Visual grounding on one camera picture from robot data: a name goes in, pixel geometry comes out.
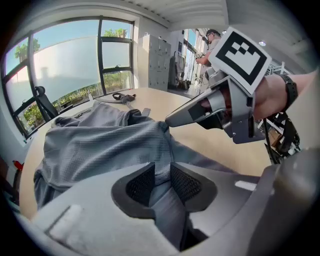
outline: person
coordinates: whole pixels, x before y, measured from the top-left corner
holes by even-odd
[[[288,75],[296,83],[298,96],[311,84],[317,72],[318,70],[307,74]],[[223,90],[222,94],[226,106],[231,107],[229,92]],[[260,120],[281,112],[286,106],[287,97],[285,81],[277,74],[266,75],[255,90],[254,119]]]
[[[205,54],[204,57],[201,58],[196,58],[195,62],[197,64],[201,64],[201,70],[200,70],[200,75],[202,75],[202,85],[200,88],[200,93],[203,93],[209,86],[209,81],[207,80],[207,78],[203,75],[205,73],[205,71],[207,70],[208,67],[211,67],[211,63],[208,60],[209,55],[211,54],[211,52],[213,51],[213,49],[215,48],[215,46],[219,43],[220,39],[221,39],[221,35],[218,31],[216,31],[215,29],[209,29],[206,32],[206,37],[207,37],[207,41],[208,41],[208,52]]]

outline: man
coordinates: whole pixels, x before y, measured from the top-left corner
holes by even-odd
[[[208,47],[209,47],[208,52],[205,54],[204,57],[195,59],[196,63],[202,65],[201,70],[200,70],[200,75],[203,75],[205,73],[205,71],[207,70],[207,68],[211,66],[211,63],[208,60],[209,55],[211,54],[211,52],[213,51],[213,49],[215,48],[215,46],[219,43],[219,41],[221,39],[220,33],[214,29],[209,29],[206,32],[206,37],[208,40]],[[209,81],[203,75],[200,93],[203,93],[208,88],[208,86],[209,86]]]

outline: white cabinet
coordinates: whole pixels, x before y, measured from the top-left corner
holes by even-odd
[[[171,45],[152,35],[138,40],[138,84],[162,91],[168,89]]]

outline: black cable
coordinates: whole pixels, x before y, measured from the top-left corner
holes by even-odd
[[[271,156],[271,158],[272,158],[272,161],[273,161],[275,164],[279,164],[279,162],[277,161],[277,159],[276,159],[275,156],[274,156],[274,152],[272,151],[272,148],[271,148],[271,145],[270,145],[268,128],[267,128],[267,120],[266,120],[265,118],[263,119],[263,126],[264,126],[264,133],[265,133],[266,145],[267,145],[267,147],[268,147],[269,154],[270,154],[270,156]]]

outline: wooden table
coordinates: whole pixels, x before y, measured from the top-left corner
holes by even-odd
[[[136,100],[131,102],[134,108],[140,111],[150,108],[149,116],[156,121],[164,121],[168,114],[190,100],[180,95],[151,88],[133,89],[127,93],[136,94]],[[107,95],[104,98],[112,99],[112,96]],[[60,117],[73,116],[92,105],[93,101],[83,103],[62,113]],[[112,103],[110,105],[122,111],[129,110],[126,105]],[[24,162],[19,201],[21,213],[28,219],[31,219],[37,212],[34,173],[44,157],[45,135],[52,122],[53,120],[49,121],[37,131]],[[178,142],[240,174],[260,176],[264,168],[271,164],[263,140],[234,144],[223,130],[206,130],[197,123],[170,128],[170,133]]]

